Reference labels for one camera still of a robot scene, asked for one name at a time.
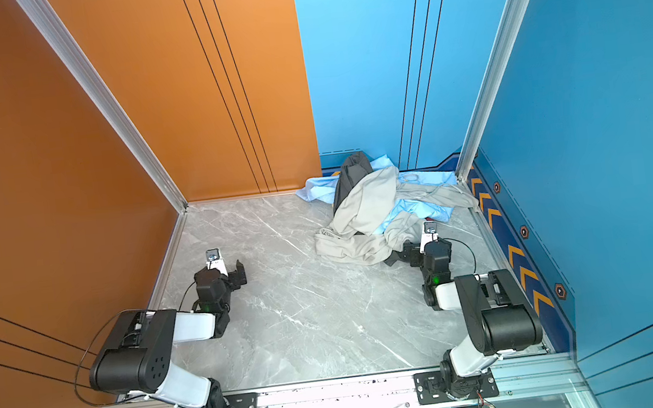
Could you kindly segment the beige grey cloth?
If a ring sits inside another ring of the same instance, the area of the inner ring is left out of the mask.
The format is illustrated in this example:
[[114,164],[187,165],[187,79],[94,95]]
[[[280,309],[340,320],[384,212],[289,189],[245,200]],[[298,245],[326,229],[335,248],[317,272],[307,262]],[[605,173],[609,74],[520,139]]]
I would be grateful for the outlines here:
[[[394,166],[385,167],[367,175],[355,186],[330,223],[315,235],[315,249],[320,257],[343,264],[379,264],[392,252],[400,251],[405,241],[421,239],[425,220],[407,213],[395,217],[382,235],[373,234],[391,211],[401,188],[398,173]],[[440,196],[450,196],[455,209],[477,205],[473,195],[456,185],[451,193],[446,191]]]

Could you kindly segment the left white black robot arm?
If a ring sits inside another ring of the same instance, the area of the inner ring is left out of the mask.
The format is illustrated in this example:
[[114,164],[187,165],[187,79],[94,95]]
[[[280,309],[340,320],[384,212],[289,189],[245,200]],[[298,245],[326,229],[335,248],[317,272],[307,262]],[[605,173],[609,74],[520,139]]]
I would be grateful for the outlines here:
[[228,271],[216,260],[195,273],[198,299],[190,310],[119,314],[91,366],[91,388],[111,395],[142,394],[172,408],[233,408],[217,379],[175,364],[172,351],[182,343],[223,337],[232,293],[247,283],[242,262]]

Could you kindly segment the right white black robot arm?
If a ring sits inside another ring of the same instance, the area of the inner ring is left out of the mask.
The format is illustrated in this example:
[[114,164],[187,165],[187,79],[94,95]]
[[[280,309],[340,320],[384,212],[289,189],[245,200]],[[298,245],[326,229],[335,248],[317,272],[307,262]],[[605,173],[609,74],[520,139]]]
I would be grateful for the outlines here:
[[524,290],[509,270],[455,276],[451,272],[455,239],[435,238],[418,246],[407,241],[385,260],[421,270],[422,293],[428,307],[458,311],[466,336],[441,360],[440,378],[429,388],[433,398],[468,400],[496,396],[492,366],[511,355],[543,342],[543,326]]

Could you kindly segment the light blue cloth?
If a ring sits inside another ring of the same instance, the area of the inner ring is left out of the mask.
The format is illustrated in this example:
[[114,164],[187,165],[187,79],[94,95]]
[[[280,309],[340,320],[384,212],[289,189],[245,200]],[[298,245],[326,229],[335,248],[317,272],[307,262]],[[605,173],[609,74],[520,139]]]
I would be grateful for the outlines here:
[[[305,182],[304,188],[297,191],[296,196],[307,202],[319,201],[332,205],[336,201],[340,175],[340,172],[335,172],[328,177],[312,177]],[[395,196],[393,207],[373,232],[374,235],[383,235],[394,218],[402,213],[414,214],[423,220],[449,222],[456,205],[450,203],[450,196],[443,198],[440,194],[446,191],[451,193],[455,189],[457,177],[453,171],[400,171],[397,181],[401,188]]]

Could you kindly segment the dark grey cloth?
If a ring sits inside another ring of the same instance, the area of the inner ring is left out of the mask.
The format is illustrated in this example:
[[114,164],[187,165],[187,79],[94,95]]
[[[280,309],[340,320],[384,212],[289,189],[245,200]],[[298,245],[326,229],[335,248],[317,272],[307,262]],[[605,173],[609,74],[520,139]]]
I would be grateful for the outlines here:
[[372,172],[372,164],[370,164],[369,158],[363,152],[355,152],[346,159],[339,170],[339,179],[333,201],[333,212],[337,212],[355,186]]

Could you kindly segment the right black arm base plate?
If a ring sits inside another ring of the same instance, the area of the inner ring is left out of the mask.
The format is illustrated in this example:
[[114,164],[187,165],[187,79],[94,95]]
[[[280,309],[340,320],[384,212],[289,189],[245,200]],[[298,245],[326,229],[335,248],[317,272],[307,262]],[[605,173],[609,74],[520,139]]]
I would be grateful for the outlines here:
[[479,400],[499,397],[500,391],[491,371],[463,378],[444,377],[440,370],[424,371],[413,375],[415,392],[420,405],[434,405],[440,402],[458,400]]

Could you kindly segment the right aluminium corner post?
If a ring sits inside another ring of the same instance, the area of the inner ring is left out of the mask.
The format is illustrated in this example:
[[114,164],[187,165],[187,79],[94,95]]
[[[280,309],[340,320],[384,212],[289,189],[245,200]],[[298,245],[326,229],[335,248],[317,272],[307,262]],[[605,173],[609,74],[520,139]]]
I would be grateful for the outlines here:
[[464,184],[468,180],[474,158],[478,154],[481,139],[494,108],[503,76],[509,64],[509,58],[513,53],[530,1],[506,0],[505,2],[489,60],[487,61],[488,64],[474,104],[473,114],[471,114],[461,148],[457,169],[455,169],[460,184]]

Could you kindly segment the aluminium corner post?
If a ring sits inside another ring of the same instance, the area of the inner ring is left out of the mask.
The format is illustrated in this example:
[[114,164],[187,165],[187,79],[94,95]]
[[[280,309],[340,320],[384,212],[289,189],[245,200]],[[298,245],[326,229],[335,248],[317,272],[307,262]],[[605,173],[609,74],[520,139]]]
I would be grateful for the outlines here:
[[49,0],[15,0],[178,214],[189,203]]
[[530,1],[506,0],[505,2],[489,60],[487,61],[488,64],[474,104],[473,114],[471,114],[461,148],[457,169],[455,169],[460,184],[464,184],[468,180],[474,158],[478,154],[481,139],[494,108],[503,76],[509,64],[509,58],[513,53]]

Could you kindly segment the left aluminium corner post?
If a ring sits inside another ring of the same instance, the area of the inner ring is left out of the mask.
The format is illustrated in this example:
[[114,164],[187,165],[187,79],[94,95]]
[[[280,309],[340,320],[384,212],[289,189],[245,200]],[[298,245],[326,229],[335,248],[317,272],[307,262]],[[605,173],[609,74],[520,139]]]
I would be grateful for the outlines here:
[[178,214],[189,203],[49,0],[15,0]]

